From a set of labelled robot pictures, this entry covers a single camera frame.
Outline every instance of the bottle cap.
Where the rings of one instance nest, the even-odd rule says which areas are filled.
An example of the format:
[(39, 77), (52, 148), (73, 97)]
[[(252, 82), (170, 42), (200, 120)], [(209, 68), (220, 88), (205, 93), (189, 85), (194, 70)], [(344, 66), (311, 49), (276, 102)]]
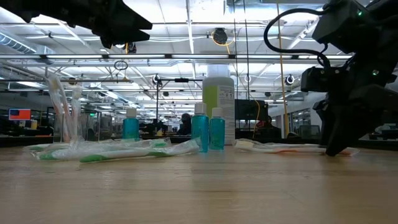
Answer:
[(137, 109), (129, 108), (126, 110), (126, 117), (135, 118), (137, 116)]
[(206, 103), (195, 104), (195, 114), (206, 114)]
[(222, 108), (213, 108), (211, 111), (213, 117), (222, 117), (223, 116), (223, 109)]

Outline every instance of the desk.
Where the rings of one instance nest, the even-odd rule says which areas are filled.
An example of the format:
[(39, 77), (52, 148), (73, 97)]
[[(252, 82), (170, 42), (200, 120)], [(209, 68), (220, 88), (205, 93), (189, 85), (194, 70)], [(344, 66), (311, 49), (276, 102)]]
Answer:
[(398, 152), (209, 152), (82, 164), (0, 151), (8, 223), (397, 223)]

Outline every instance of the wooden table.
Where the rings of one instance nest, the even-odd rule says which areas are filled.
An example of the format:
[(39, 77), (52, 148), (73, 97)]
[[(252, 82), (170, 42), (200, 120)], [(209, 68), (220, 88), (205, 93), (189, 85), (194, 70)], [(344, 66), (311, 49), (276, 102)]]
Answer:
[(0, 150), (0, 223), (398, 223), (398, 152), (79, 164)]

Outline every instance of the small blue bottle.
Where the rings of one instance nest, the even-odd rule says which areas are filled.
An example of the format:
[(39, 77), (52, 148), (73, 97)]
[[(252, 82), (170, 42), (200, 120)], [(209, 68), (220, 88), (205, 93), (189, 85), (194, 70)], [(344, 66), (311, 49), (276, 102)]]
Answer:
[(207, 152), (209, 146), (209, 117), (206, 116), (206, 103), (195, 104), (195, 115), (192, 117), (191, 138), (200, 138), (201, 149)]
[(210, 120), (210, 149), (224, 150), (225, 145), (225, 120), (223, 109), (213, 108), (213, 117)]
[(126, 119), (123, 120), (122, 138), (139, 141), (139, 122), (137, 119), (137, 109), (135, 108), (126, 110)]

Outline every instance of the large plastic bottle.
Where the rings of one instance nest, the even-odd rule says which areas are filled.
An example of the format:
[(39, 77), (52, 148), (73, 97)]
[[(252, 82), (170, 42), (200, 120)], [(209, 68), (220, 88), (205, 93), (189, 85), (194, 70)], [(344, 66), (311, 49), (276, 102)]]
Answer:
[(139, 141), (139, 122), (137, 119), (137, 109), (135, 108), (126, 110), (126, 119), (123, 120), (122, 138)]
[(207, 116), (213, 108), (222, 108), (225, 119), (225, 144), (235, 140), (234, 80), (229, 77), (229, 65), (208, 65), (207, 78), (203, 81), (203, 102), (207, 104)]
[(209, 146), (209, 117), (206, 116), (206, 103), (195, 104), (195, 115), (192, 117), (191, 138), (200, 138), (201, 149), (199, 152), (207, 152)]
[(210, 146), (209, 149), (224, 150), (225, 120), (223, 109), (213, 108), (213, 117), (210, 119)]

